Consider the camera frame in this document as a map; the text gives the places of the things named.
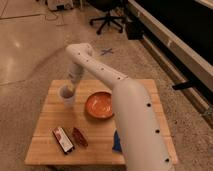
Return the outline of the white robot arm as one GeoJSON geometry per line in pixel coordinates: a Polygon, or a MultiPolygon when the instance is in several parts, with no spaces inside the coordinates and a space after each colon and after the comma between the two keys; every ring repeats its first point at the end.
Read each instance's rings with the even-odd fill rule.
{"type": "Polygon", "coordinates": [[[86,69],[112,90],[112,110],[127,171],[175,171],[145,86],[94,59],[89,43],[70,44],[66,52],[72,61],[73,82],[86,69]]]}

